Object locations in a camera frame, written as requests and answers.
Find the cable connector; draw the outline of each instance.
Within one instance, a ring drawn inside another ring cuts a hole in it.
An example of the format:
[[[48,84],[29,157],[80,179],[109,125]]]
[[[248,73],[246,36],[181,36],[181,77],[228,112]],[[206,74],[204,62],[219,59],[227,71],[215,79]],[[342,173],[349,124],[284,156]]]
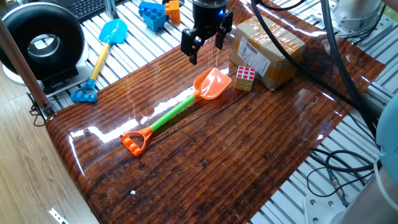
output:
[[[330,177],[330,183],[333,186],[334,190],[338,189],[341,186],[340,181],[338,181],[338,179],[335,175]],[[338,189],[336,191],[336,194],[337,194],[338,198],[340,198],[340,199],[346,197],[344,190],[342,188]]]

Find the wooden floor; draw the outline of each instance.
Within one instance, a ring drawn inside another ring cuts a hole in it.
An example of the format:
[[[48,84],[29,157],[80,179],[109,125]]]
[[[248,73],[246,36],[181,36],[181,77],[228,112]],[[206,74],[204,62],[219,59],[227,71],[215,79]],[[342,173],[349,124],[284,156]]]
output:
[[[31,106],[25,88],[10,82],[0,68],[0,223],[57,223],[51,208],[70,224],[98,223],[45,128],[33,125]]]

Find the green shovel handle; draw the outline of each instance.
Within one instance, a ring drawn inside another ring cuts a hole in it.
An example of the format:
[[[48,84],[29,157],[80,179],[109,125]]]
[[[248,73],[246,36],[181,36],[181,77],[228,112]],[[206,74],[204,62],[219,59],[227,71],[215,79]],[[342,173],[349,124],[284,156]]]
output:
[[[159,118],[157,121],[155,121],[150,128],[152,130],[156,130],[160,128],[164,123],[166,123],[168,120],[170,120],[172,117],[177,115],[182,109],[184,109],[186,106],[188,106],[190,103],[195,101],[195,97],[193,95],[188,96],[187,99],[179,103],[177,106],[175,106],[173,109],[171,109],[169,112],[167,112],[163,117]]]

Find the blue toy shovel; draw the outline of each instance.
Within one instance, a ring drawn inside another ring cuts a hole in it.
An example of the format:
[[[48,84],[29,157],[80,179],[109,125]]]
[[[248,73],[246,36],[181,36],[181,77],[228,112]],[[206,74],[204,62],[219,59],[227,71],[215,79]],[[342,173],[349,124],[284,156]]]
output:
[[[73,102],[97,102],[97,92],[94,84],[97,79],[98,72],[102,67],[106,54],[108,53],[109,47],[114,44],[121,44],[124,41],[124,37],[127,34],[127,25],[121,19],[115,19],[107,22],[99,34],[100,41],[105,42],[101,53],[98,56],[98,60],[95,63],[94,69],[88,78],[86,84],[71,95]],[[80,91],[93,91],[93,94],[78,93]]]

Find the orange shovel grip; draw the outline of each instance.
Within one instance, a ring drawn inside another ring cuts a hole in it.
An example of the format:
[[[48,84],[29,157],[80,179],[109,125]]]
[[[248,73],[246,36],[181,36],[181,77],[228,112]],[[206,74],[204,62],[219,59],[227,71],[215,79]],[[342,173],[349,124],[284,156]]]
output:
[[[139,156],[147,146],[147,140],[149,136],[151,136],[152,132],[153,130],[150,127],[148,127],[139,131],[131,131],[128,133],[124,133],[120,135],[119,138],[120,141],[124,144],[124,146],[126,146],[131,151],[131,153],[133,153],[135,156]],[[131,134],[139,134],[144,138],[144,144],[142,145],[142,148],[138,147],[138,145],[129,137],[129,135]]]
[[[145,149],[145,140],[142,148],[138,147],[138,145],[128,136],[128,134],[141,134],[137,131],[133,131],[130,133],[120,135],[120,140],[122,143],[133,153],[135,156],[139,156],[141,152]]]

